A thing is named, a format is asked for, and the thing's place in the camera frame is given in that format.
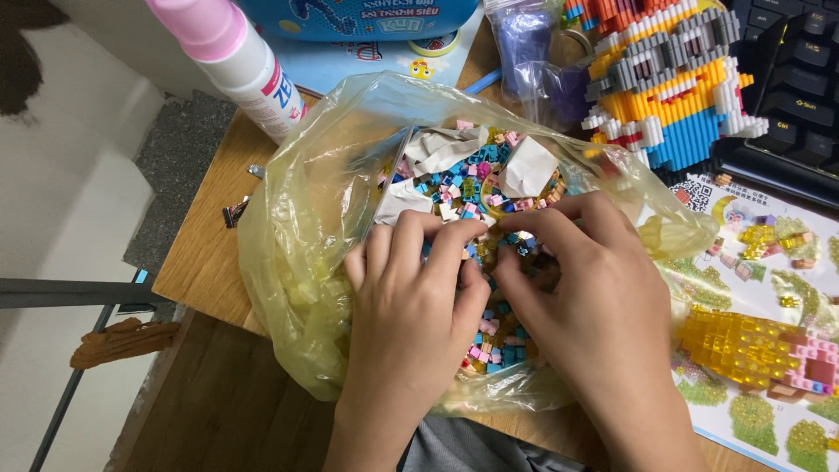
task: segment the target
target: wooden desk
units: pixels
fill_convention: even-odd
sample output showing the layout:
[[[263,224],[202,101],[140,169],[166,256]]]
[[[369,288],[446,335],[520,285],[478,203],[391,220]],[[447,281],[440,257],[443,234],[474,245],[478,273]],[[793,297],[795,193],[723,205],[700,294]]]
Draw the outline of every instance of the wooden desk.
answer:
[[[499,65],[492,31],[485,20],[457,87],[472,84]],[[478,96],[500,102],[500,84],[494,84]],[[311,105],[316,99],[306,97],[306,101]],[[251,302],[239,273],[236,231],[225,228],[221,209],[253,192],[258,181],[248,174],[248,166],[265,165],[276,149],[277,145],[250,120],[241,113],[236,114],[154,282],[155,293],[267,336],[251,312]],[[596,469],[609,469],[606,450],[579,405],[552,412],[473,419]],[[713,470],[771,470],[712,441],[701,438],[701,442]]]

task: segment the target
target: hand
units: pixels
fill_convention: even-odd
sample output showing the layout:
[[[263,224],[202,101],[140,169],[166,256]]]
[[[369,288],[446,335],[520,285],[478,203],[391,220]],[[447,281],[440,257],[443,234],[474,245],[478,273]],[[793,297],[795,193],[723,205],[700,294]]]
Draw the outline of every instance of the hand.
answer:
[[[500,224],[532,233],[560,264],[559,285],[544,293],[521,272],[518,255],[502,246],[493,278],[610,450],[633,469],[701,466],[687,408],[670,377],[670,293],[626,216],[595,191],[517,212]],[[663,447],[680,438],[684,450]],[[678,465],[670,467],[674,457]]]
[[[344,259],[356,293],[347,380],[325,469],[389,469],[423,416],[451,384],[477,332],[490,289],[463,246],[486,233],[474,219],[445,226],[405,211],[375,225]],[[433,239],[425,265],[424,239]]]

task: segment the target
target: plastic bag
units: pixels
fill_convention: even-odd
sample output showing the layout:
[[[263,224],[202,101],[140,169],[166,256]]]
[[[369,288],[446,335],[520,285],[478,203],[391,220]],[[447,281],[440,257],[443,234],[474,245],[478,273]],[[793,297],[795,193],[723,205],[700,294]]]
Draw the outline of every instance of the plastic bag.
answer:
[[[530,61],[515,67],[524,117],[561,133],[580,128],[597,102],[587,102],[590,56],[568,66]]]
[[[385,71],[350,76],[315,105],[267,165],[238,226],[239,265],[253,310],[284,369],[315,398],[335,400],[347,368],[352,291],[341,262],[378,205],[378,174],[400,130],[453,128],[457,118],[527,133],[560,159],[576,191],[600,188],[625,211],[655,215],[638,229],[656,259],[691,257],[716,221],[683,206],[617,146],[587,143],[453,88]],[[533,360],[491,375],[461,371],[433,412],[544,410],[573,401]]]
[[[492,25],[501,55],[504,98],[518,101],[515,66],[549,59],[551,30],[561,15],[562,1],[486,0],[483,11]]]

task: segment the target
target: white bottle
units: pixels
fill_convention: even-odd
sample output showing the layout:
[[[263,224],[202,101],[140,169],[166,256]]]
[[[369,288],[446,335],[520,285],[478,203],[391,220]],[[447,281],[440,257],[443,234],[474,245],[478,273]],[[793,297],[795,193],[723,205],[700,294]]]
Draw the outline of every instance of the white bottle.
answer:
[[[184,52],[277,144],[306,113],[297,87],[229,0],[146,0]]]

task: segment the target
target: ctrl key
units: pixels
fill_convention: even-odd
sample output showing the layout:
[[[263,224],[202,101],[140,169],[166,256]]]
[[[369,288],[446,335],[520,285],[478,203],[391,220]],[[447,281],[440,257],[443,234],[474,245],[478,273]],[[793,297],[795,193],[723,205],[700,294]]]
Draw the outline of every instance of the ctrl key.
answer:
[[[807,131],[804,136],[804,145],[787,155],[801,164],[818,167],[819,164],[831,158],[833,145],[833,139]]]
[[[798,129],[794,124],[784,123],[775,118],[769,119],[769,132],[748,142],[760,149],[766,149],[777,155],[782,155],[795,144]]]

